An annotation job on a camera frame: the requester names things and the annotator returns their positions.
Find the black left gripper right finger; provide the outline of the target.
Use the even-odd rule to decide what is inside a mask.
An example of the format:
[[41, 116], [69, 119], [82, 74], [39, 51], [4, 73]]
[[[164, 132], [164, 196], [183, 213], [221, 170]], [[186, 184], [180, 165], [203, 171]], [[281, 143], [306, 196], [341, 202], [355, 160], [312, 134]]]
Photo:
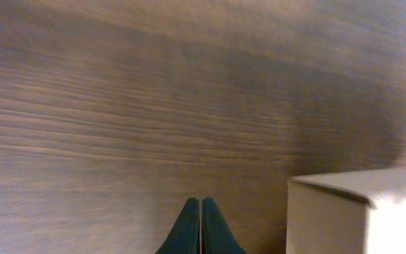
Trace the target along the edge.
[[236, 241], [213, 198], [202, 201], [203, 254], [247, 254]]

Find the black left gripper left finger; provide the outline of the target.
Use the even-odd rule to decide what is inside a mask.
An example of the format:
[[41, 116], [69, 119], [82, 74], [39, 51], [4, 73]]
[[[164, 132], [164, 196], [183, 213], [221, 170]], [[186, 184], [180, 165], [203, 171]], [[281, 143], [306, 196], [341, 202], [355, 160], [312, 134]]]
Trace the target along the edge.
[[199, 223], [199, 200], [188, 198], [156, 254], [198, 254]]

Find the brown cardboard box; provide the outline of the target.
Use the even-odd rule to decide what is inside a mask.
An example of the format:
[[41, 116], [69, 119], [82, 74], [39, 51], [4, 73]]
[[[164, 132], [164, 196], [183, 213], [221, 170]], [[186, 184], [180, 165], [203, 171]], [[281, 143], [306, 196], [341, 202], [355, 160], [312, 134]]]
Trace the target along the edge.
[[406, 168], [292, 177], [287, 254], [406, 254]]

